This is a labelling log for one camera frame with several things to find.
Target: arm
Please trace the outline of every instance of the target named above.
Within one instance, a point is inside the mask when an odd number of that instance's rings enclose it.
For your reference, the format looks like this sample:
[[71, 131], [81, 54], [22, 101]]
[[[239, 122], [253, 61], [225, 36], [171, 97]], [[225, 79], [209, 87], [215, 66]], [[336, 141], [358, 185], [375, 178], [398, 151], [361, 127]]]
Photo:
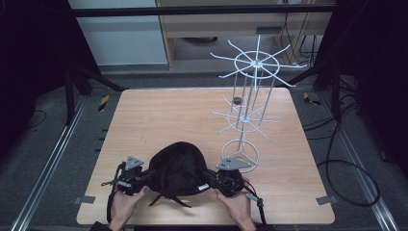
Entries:
[[215, 190], [217, 199], [228, 210], [231, 219], [238, 224], [242, 231], [255, 231], [256, 226], [251, 218], [250, 201], [244, 191], [235, 197], [225, 197], [219, 190]]
[[138, 202], [144, 197], [147, 187], [144, 186], [138, 194], [134, 195], [127, 195], [121, 191], [115, 193], [114, 203], [112, 204], [112, 221], [108, 225], [109, 228], [104, 226], [105, 229], [102, 228], [101, 223], [96, 222], [90, 231], [93, 230], [113, 230], [113, 231], [120, 231], [125, 226], [126, 222], [129, 218], [133, 215], [138, 205]]

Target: black curtain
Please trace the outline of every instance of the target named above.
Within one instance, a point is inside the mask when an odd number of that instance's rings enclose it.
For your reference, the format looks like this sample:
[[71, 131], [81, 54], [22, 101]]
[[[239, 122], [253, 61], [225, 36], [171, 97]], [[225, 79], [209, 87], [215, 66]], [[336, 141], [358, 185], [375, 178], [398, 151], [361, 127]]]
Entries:
[[[364, 6], [366, 0], [353, 1], [357, 2]], [[408, 175], [408, 5], [406, 0], [369, 0], [361, 9], [333, 13], [317, 63], [324, 60], [344, 28], [352, 23], [340, 51], [334, 53], [340, 72], [357, 78], [357, 100], [378, 143], [389, 160], [397, 162]], [[317, 79], [323, 84], [330, 81], [324, 74]]]
[[0, 160], [26, 128], [39, 96], [64, 85], [65, 72], [81, 65], [99, 74], [66, 0], [0, 0]]

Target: black cable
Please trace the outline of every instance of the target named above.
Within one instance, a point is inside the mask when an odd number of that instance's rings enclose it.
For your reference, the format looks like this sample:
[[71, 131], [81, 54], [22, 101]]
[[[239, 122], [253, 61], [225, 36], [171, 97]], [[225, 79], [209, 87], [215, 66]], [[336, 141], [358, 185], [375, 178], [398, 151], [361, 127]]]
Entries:
[[354, 102], [354, 103], [350, 104], [349, 107], [347, 107], [347, 109], [342, 112], [342, 115], [348, 115], [351, 111], [358, 110], [358, 108], [359, 107]]
[[311, 125], [317, 124], [317, 123], [319, 123], [319, 122], [325, 121], [325, 120], [327, 120], [327, 119], [331, 119], [331, 120], [333, 120], [334, 118], [333, 118], [333, 117], [324, 118], [324, 119], [318, 120], [318, 121], [316, 121], [316, 122], [312, 122], [312, 123], [309, 123], [309, 124], [303, 125], [302, 127], [311, 126]]
[[[288, 13], [285, 13], [285, 22], [283, 24], [281, 35], [280, 35], [280, 43], [281, 43], [282, 48], [285, 48], [282, 40], [283, 40], [283, 32], [285, 31], [285, 27], [287, 23], [288, 23]], [[289, 56], [288, 56], [288, 53], [286, 53], [286, 50], [284, 51], [284, 53], [285, 53], [286, 59], [288, 59], [288, 62], [290, 62], [291, 60], [289, 59]]]
[[329, 139], [329, 138], [331, 138], [331, 137], [332, 137], [332, 136], [321, 137], [321, 138], [308, 138], [308, 139], [306, 139], [306, 140], [308, 140], [308, 141], [317, 141], [317, 140]]
[[289, 39], [289, 44], [291, 45], [290, 48], [291, 48], [291, 50], [292, 50], [292, 55], [293, 55], [293, 57], [297, 60], [297, 62], [301, 64], [302, 61], [300, 61], [300, 60], [297, 58], [297, 56], [295, 55], [295, 53], [294, 53], [291, 35], [289, 35], [289, 29], [288, 29], [288, 13], [285, 14], [285, 24], [284, 24], [284, 25], [285, 25], [285, 26], [284, 26], [284, 28], [282, 28], [282, 30], [285, 29], [285, 31], [286, 31], [286, 35], [288, 36], [288, 39]]
[[306, 58], [309, 60], [309, 66], [313, 66], [313, 64], [315, 64], [315, 58], [316, 58], [316, 53], [315, 52], [315, 48], [317, 46], [317, 36], [313, 36], [313, 43], [312, 43], [312, 50], [311, 51], [302, 51], [302, 47], [305, 43], [307, 36], [303, 37], [302, 42], [300, 43], [300, 47], [299, 47], [299, 54], [301, 57]]
[[39, 125], [42, 124], [42, 122], [47, 118], [47, 113], [46, 113], [45, 111], [43, 111], [43, 110], [35, 110], [35, 112], [36, 112], [36, 113], [43, 113], [43, 114], [44, 114], [44, 118], [43, 118], [40, 122], [38, 122], [38, 123], [36, 123], [36, 124], [34, 124], [34, 125], [31, 125], [31, 126], [26, 127], [26, 129], [30, 129], [30, 128], [34, 128], [34, 127], [39, 126]]
[[340, 101], [342, 102], [345, 98], [348, 98], [348, 97], [355, 98], [355, 94], [346, 94], [346, 95], [342, 96], [342, 98], [340, 98]]
[[342, 78], [340, 79], [340, 89], [354, 94], [357, 93], [357, 89]]
[[308, 131], [318, 129], [319, 127], [322, 127], [322, 126], [328, 124], [329, 122], [333, 121], [334, 119], [335, 119], [334, 117], [323, 119], [323, 120], [321, 120], [321, 121], [323, 121], [323, 123], [321, 123], [321, 124], [319, 124], [319, 125], [317, 125], [315, 127], [303, 129], [303, 131], [308, 132]]
[[[378, 184], [376, 183], [376, 181], [369, 175], [368, 172], [366, 172], [364, 169], [362, 169], [361, 167], [359, 167], [359, 166], [357, 166], [357, 165], [355, 165], [355, 164], [353, 164], [353, 163], [351, 163], [351, 162], [344, 161], [344, 160], [330, 160], [330, 151], [331, 151], [331, 148], [332, 148], [332, 146], [333, 146], [334, 138], [336, 137], [336, 134], [337, 134], [337, 133], [339, 132], [339, 130], [340, 130], [340, 126], [341, 126], [341, 123], [338, 122], [337, 125], [336, 125], [336, 128], [335, 128], [335, 130], [334, 130], [334, 132], [333, 132], [333, 135], [332, 135], [332, 138], [331, 138], [331, 140], [330, 140], [330, 143], [329, 143], [329, 147], [328, 147], [327, 155], [326, 155], [326, 160], [323, 161], [323, 162], [321, 162], [321, 163], [319, 163], [319, 164], [317, 164], [317, 167], [319, 167], [319, 166], [325, 164], [325, 166], [326, 166], [326, 171], [325, 171], [325, 173], [326, 173], [326, 177], [327, 177], [327, 182], [328, 182], [330, 188], [333, 190], [333, 192], [334, 192], [338, 197], [340, 197], [340, 198], [341, 198], [342, 200], [344, 200], [345, 202], [348, 202], [348, 203], [353, 204], [353, 205], [356, 205], [356, 206], [360, 206], [360, 207], [370, 207], [370, 206], [374, 205], [375, 203], [377, 203], [378, 200], [380, 199], [380, 196], [381, 196], [381, 192], [380, 192], [380, 190], [379, 190], [379, 187], [378, 187]], [[336, 188], [334, 187], [334, 185], [333, 185], [333, 183], [332, 183], [332, 181], [331, 181], [330, 174], [329, 174], [329, 163], [343, 163], [343, 164], [347, 164], [347, 165], [352, 165], [352, 166], [354, 166], [354, 167], [357, 167], [359, 170], [363, 171], [363, 172], [368, 176], [368, 178], [370, 179], [370, 181], [371, 181], [371, 182], [374, 184], [374, 186], [375, 186], [375, 190], [376, 190], [376, 193], [377, 193], [376, 198], [375, 198], [372, 202], [370, 202], [370, 203], [360, 203], [360, 202], [355, 202], [355, 201], [353, 201], [353, 200], [350, 200], [350, 199], [348, 199], [347, 197], [345, 197], [344, 195], [342, 195], [341, 193], [339, 193], [339, 192], [336, 190]]]

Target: white metal rack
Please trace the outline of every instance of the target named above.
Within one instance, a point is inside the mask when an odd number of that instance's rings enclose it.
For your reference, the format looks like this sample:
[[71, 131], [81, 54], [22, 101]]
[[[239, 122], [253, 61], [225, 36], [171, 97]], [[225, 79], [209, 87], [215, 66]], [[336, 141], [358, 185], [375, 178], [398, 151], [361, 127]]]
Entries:
[[[248, 162], [248, 167], [241, 169], [241, 172], [248, 172], [254, 169], [260, 161], [260, 153], [258, 149], [256, 148], [255, 144], [246, 139], [246, 134], [258, 132], [262, 134], [262, 136], [264, 136], [268, 141], [272, 141], [271, 138], [269, 138], [262, 132], [261, 127], [263, 126], [264, 122], [281, 122], [281, 120], [268, 120], [264, 118], [265, 111], [270, 104], [270, 94], [272, 93], [275, 80], [278, 80], [288, 87], [295, 87], [295, 85], [290, 85], [277, 76], [279, 70], [281, 69], [281, 67], [302, 68], [306, 66], [280, 64], [276, 56], [287, 50], [289, 48], [289, 45], [284, 49], [274, 53], [273, 55], [270, 55], [269, 53], [259, 50], [260, 41], [261, 36], [258, 36], [256, 50], [242, 51], [239, 47], [228, 40], [229, 44], [240, 52], [240, 54], [235, 58], [221, 57], [211, 53], [211, 55], [217, 59], [233, 61], [236, 68], [235, 71], [227, 75], [219, 76], [219, 78], [227, 78], [235, 75], [235, 84], [232, 92], [232, 99], [228, 100], [227, 98], [225, 98], [225, 96], [223, 96], [225, 102], [230, 106], [229, 113], [212, 113], [218, 116], [227, 117], [229, 125], [219, 131], [219, 133], [232, 128], [237, 130], [241, 134], [239, 139], [229, 141], [223, 146], [221, 150], [222, 160], [226, 158], [238, 158], [244, 159]], [[244, 83], [242, 87], [242, 94], [237, 95], [237, 80], [240, 76], [244, 77]], [[263, 103], [264, 106], [255, 108], [255, 103], [258, 99], [259, 93], [258, 89], [262, 84], [262, 80], [269, 78], [272, 78], [272, 83], [269, 88], [267, 100]], [[232, 153], [227, 153], [227, 147], [229, 147], [233, 143], [238, 144], [238, 149]], [[246, 144], [249, 145], [249, 149], [252, 150], [252, 153], [248, 152], [248, 148], [244, 150], [244, 146]]]

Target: tabletop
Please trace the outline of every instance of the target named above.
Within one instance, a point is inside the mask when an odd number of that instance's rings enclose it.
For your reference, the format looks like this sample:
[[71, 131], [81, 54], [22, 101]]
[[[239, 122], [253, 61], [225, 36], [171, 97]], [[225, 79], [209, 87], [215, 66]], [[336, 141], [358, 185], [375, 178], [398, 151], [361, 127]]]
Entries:
[[[257, 92], [254, 108], [262, 108], [269, 89], [260, 88]], [[86, 195], [95, 196], [95, 200], [81, 205], [77, 221], [80, 224], [107, 222], [106, 206], [112, 188], [101, 187], [101, 184], [114, 178], [117, 166], [128, 156], [145, 161], [143, 169], [148, 169], [151, 157], [161, 149], [174, 142], [187, 141], [201, 150], [207, 168], [217, 170], [223, 146], [241, 135], [230, 127], [228, 116], [222, 115], [230, 112], [228, 101], [232, 97], [232, 88], [124, 91], [86, 191]], [[317, 203], [317, 197], [326, 196], [326, 191], [287, 89], [272, 90], [262, 126], [246, 133], [245, 140], [254, 144], [260, 159], [254, 169], [242, 175], [264, 199], [267, 223], [330, 224], [334, 221], [331, 205]], [[231, 148], [238, 146], [231, 144], [227, 149]], [[147, 191], [128, 223], [234, 224], [213, 190], [180, 196], [191, 208], [164, 198], [149, 207], [156, 196], [156, 192]], [[254, 201], [251, 215], [255, 222], [261, 222]]]

